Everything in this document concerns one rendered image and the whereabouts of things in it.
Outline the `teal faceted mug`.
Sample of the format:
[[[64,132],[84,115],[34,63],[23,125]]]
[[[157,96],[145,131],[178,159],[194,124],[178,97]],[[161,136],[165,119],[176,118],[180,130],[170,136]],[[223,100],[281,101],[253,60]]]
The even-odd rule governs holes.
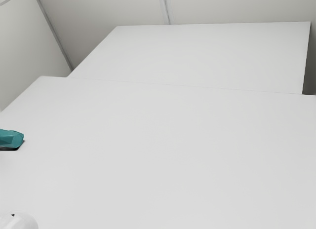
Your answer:
[[[24,141],[24,134],[14,130],[0,129],[0,147],[16,149]]]

